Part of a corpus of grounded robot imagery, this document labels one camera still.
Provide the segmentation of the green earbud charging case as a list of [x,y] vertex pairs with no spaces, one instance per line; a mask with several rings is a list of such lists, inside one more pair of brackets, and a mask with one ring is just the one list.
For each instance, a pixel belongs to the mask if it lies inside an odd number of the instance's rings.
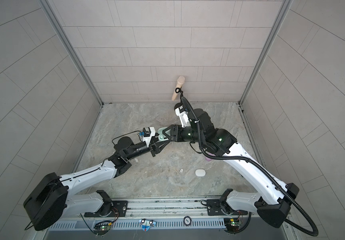
[[166,129],[166,127],[163,127],[163,128],[159,128],[157,130],[157,133],[158,133],[158,140],[160,142],[164,142],[164,141],[168,141],[168,138],[163,134],[163,131]]

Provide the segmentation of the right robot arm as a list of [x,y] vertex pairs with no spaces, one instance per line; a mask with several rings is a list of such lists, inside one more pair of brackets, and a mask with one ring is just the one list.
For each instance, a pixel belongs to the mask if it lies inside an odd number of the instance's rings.
[[254,160],[232,134],[214,128],[203,109],[194,109],[184,96],[180,96],[180,101],[180,106],[188,113],[190,125],[169,126],[169,139],[172,142],[198,143],[206,158],[226,162],[257,191],[243,197],[236,191],[226,190],[220,199],[225,213],[237,210],[256,213],[274,228],[287,223],[305,234],[318,236],[316,224],[295,200],[299,192],[295,184],[286,184],[276,178]]

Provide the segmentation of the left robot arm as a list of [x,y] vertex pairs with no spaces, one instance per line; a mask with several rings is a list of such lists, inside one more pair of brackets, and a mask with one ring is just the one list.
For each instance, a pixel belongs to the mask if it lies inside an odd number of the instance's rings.
[[98,190],[87,195],[80,195],[79,192],[121,176],[131,167],[130,160],[146,153],[155,156],[169,142],[153,136],[142,138],[139,143],[134,144],[131,138],[121,137],[114,145],[114,154],[102,163],[62,176],[56,173],[45,175],[23,203],[30,219],[26,229],[45,230],[59,219],[77,214],[94,213],[101,217],[109,215],[112,200],[105,191]]

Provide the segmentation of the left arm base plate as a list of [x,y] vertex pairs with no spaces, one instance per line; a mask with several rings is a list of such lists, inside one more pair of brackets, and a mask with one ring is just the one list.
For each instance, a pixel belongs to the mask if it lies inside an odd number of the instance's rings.
[[128,201],[113,201],[103,206],[95,213],[84,213],[87,218],[117,218],[125,217],[128,207]]

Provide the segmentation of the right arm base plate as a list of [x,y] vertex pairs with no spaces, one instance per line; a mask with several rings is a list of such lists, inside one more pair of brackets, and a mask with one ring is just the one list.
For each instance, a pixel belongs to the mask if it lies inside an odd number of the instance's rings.
[[222,209],[222,205],[217,199],[201,200],[201,204],[206,207],[208,216],[248,216],[247,211],[231,210],[229,213]]

